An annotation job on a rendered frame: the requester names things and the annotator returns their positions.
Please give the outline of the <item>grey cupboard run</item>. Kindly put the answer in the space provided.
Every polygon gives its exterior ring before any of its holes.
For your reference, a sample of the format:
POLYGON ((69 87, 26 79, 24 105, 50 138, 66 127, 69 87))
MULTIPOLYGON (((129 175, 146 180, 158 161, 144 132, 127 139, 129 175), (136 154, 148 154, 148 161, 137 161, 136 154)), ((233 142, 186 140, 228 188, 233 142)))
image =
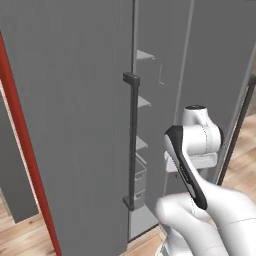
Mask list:
POLYGON ((0 96, 0 189, 15 223, 39 213, 15 140, 3 98, 0 96))

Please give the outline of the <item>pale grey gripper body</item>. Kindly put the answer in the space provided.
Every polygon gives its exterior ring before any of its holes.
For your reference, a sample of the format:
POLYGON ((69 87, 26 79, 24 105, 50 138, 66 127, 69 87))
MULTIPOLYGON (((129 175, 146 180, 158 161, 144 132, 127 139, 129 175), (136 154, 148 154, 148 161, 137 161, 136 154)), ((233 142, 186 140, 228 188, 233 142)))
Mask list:
MULTIPOLYGON (((177 167, 167 151, 164 152, 164 160, 167 173, 177 172, 177 167)), ((217 165, 218 154, 209 153, 205 155, 193 155, 190 157, 190 160, 196 169, 211 168, 217 165)))

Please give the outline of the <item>grey fridge door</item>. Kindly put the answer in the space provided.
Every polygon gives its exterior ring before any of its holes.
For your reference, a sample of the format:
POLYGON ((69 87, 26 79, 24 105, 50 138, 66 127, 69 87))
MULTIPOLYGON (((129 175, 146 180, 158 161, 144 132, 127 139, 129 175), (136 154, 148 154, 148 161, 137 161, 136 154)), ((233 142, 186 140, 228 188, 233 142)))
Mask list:
POLYGON ((215 183, 246 92, 256 53, 256 0, 195 0, 179 107, 206 107, 224 134, 215 183))

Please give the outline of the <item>grey freezer door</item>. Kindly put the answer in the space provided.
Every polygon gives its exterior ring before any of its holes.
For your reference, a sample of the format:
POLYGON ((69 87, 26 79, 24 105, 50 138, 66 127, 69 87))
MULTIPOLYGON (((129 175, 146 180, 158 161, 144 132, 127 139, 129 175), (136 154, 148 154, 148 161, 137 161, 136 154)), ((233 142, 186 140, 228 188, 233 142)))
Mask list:
POLYGON ((62 256, 120 256, 132 0, 0 0, 0 31, 62 256))

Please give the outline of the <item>grey freezer drawer bin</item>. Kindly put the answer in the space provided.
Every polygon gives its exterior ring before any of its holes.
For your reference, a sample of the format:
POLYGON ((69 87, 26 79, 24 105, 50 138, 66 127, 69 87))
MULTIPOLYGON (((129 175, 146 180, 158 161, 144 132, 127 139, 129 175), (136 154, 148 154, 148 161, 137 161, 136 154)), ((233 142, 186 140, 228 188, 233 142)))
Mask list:
POLYGON ((147 168, 136 161, 135 163, 135 185, 134 185, 134 193, 137 194, 146 188, 146 176, 147 176, 147 168))

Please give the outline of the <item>pale grey freezer shelf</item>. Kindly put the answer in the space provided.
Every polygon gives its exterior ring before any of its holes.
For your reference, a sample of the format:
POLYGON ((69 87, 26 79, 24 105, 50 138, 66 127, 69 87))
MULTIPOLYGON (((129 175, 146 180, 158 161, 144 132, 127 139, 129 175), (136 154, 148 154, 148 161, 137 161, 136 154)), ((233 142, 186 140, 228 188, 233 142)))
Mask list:
POLYGON ((140 149, 143 149, 143 148, 147 148, 148 147, 148 144, 143 141, 139 136, 136 137, 136 149, 137 150, 140 150, 140 149))
POLYGON ((144 51, 138 50, 136 54, 137 60, 155 59, 155 56, 144 51))
POLYGON ((138 97, 138 107, 144 107, 144 106, 150 106, 151 103, 144 99, 143 97, 139 96, 138 97))

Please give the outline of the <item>red side panel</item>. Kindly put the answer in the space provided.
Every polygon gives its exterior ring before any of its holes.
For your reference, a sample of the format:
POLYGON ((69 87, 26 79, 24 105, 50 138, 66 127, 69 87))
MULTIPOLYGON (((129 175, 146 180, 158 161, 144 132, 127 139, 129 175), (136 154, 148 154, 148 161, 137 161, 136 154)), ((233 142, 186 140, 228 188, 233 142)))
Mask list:
POLYGON ((13 78, 8 54, 4 44, 2 32, 0 31, 0 79, 2 80, 3 89, 7 98, 10 112, 14 121, 14 126, 21 144, 22 152, 28 171, 31 177, 36 197, 39 201, 40 210, 42 212, 47 230, 49 232, 52 245, 55 249, 56 256, 62 256, 61 248, 57 238, 54 222, 47 202, 45 190, 39 173, 35 154, 31 144, 30 136, 24 119, 18 91, 13 78))

